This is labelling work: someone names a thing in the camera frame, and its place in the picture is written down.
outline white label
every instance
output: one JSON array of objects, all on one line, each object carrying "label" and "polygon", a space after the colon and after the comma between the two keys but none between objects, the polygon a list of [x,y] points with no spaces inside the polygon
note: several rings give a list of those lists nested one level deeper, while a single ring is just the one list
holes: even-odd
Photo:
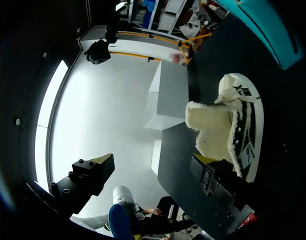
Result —
[{"label": "white label", "polygon": [[240,154],[243,169],[245,169],[255,159],[254,152],[254,148],[249,142]]}]

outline black table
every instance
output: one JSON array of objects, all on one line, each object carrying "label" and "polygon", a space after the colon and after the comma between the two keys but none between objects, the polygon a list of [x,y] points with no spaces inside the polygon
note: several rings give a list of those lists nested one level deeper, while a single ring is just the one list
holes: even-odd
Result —
[{"label": "black table", "polygon": [[[280,69],[252,31],[228,15],[188,66],[190,100],[214,102],[219,81],[228,73],[247,76],[262,98],[264,131],[255,179],[262,206],[258,222],[279,234],[292,229],[298,208],[304,208],[299,201],[306,201],[306,59]],[[202,229],[222,239],[230,224],[226,213],[202,193],[190,172],[191,156],[198,153],[196,137],[185,123],[162,132],[158,181]]]}]

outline cable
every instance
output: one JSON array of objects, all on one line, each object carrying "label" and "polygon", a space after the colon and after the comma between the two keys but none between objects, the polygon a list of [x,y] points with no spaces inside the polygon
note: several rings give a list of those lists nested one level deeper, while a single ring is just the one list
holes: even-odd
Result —
[{"label": "cable", "polygon": [[191,234],[189,234],[189,233],[184,233],[184,232],[182,232],[181,230],[180,230],[180,232],[181,232],[182,234],[184,234],[184,235],[189,235],[189,236],[191,237],[191,239],[193,239],[193,236],[192,236]]}]

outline white box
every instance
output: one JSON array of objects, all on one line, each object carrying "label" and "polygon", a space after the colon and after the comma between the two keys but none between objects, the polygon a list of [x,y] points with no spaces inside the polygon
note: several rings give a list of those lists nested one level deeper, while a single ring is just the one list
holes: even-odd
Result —
[{"label": "white box", "polygon": [[144,127],[164,130],[183,123],[188,102],[187,67],[161,60],[148,90]]}]

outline black bolt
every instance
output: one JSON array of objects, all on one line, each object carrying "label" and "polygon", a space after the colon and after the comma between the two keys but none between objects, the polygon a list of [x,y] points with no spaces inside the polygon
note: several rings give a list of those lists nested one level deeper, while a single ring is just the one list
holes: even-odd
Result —
[{"label": "black bolt", "polygon": [[56,182],[51,182],[50,186],[51,186],[51,193],[53,195],[55,195],[59,192],[58,184]]},{"label": "black bolt", "polygon": [[74,176],[73,171],[69,171],[69,172],[68,172],[68,177],[69,177],[69,178],[72,178],[73,176]]}]

